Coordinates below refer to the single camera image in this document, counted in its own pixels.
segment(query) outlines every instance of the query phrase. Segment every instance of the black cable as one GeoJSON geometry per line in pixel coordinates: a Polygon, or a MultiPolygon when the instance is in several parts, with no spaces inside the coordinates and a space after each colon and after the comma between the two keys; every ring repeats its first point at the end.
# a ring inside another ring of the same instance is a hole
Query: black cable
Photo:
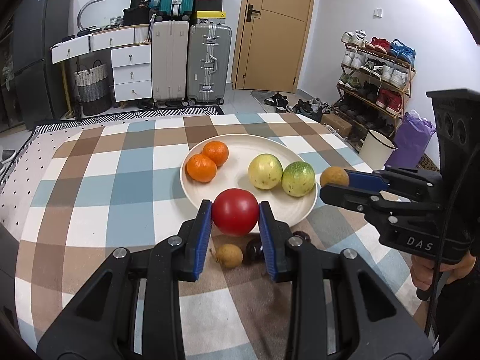
{"type": "Polygon", "coordinates": [[[430,294],[430,302],[428,304],[427,321],[425,324],[425,334],[427,336],[430,333],[431,320],[434,315],[434,309],[435,309],[435,303],[436,303],[436,297],[437,297],[438,279],[439,279],[438,276],[440,274],[440,263],[442,261],[443,247],[445,245],[447,229],[450,223],[450,216],[452,215],[453,205],[455,203],[455,200],[457,199],[458,192],[460,191],[460,188],[463,185],[463,180],[465,178],[465,175],[467,174],[467,171],[469,170],[473,159],[475,158],[475,156],[479,151],[480,151],[480,143],[477,143],[468,161],[463,166],[462,172],[460,173],[460,177],[457,179],[457,182],[455,183],[453,191],[450,194],[450,199],[448,200],[446,213],[445,213],[445,220],[443,221],[443,228],[439,237],[438,251],[435,256],[435,265],[433,266],[433,281],[431,284],[432,288],[431,288],[431,294],[430,294]]]}

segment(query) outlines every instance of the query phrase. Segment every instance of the red tomato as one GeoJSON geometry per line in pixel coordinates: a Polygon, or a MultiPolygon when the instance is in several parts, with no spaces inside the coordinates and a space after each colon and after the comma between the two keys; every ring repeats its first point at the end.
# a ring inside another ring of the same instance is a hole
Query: red tomato
{"type": "Polygon", "coordinates": [[[212,220],[223,234],[241,237],[255,227],[259,211],[255,196],[232,188],[220,193],[213,202],[212,220]]]}

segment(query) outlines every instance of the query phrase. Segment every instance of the silver suitcase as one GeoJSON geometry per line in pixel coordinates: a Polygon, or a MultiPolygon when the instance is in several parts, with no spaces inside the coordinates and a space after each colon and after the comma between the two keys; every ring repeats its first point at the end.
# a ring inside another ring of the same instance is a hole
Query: silver suitcase
{"type": "Polygon", "coordinates": [[[232,30],[217,24],[196,24],[190,28],[187,95],[198,103],[223,99],[229,67],[232,30]]]}
{"type": "Polygon", "coordinates": [[[188,22],[154,23],[152,93],[156,101],[183,99],[186,89],[188,22]]]}

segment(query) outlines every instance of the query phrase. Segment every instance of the door frame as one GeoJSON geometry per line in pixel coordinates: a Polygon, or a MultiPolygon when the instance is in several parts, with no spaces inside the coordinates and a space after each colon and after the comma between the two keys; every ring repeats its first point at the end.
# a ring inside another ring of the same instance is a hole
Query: door frame
{"type": "MultiPolygon", "coordinates": [[[[237,37],[235,38],[235,51],[233,53],[233,65],[232,65],[232,73],[230,77],[230,80],[232,82],[232,89],[235,89],[235,85],[237,83],[240,49],[242,47],[243,29],[245,26],[245,18],[247,13],[247,2],[248,0],[241,0],[240,2],[240,14],[238,15],[238,25],[237,25],[237,37]]],[[[297,79],[295,80],[295,83],[292,85],[292,93],[295,93],[297,91],[298,78],[300,76],[300,70],[302,69],[303,57],[305,55],[305,48],[307,46],[308,35],[310,33],[311,14],[314,10],[314,2],[315,0],[310,0],[310,7],[308,10],[308,19],[307,19],[307,24],[305,26],[305,34],[303,36],[302,48],[301,48],[300,58],[298,60],[298,66],[297,66],[297,74],[296,74],[297,79]]]]}

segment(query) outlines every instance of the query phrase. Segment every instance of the black door handle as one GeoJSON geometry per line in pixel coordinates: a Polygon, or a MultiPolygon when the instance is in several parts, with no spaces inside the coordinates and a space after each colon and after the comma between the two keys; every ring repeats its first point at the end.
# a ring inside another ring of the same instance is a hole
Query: black door handle
{"type": "Polygon", "coordinates": [[[252,13],[262,13],[261,11],[256,11],[254,9],[254,6],[252,4],[248,4],[248,9],[247,9],[247,21],[250,23],[251,22],[251,14],[252,13]]]}

